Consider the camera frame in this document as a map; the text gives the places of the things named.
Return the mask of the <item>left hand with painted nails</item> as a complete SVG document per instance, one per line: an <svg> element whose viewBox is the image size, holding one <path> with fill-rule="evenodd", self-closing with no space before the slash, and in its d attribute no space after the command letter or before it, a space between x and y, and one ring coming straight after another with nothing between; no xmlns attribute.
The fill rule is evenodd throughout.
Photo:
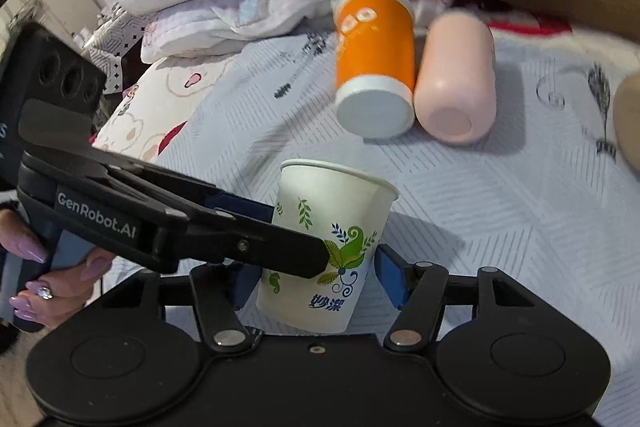
<svg viewBox="0 0 640 427"><path fill-rule="evenodd" d="M9 208L1 209L1 246L28 261L42 263L49 256L26 223ZM14 315L55 329L88 303L94 285L111 270L114 259L112 253L94 247L80 265L41 275L9 299Z"/></svg>

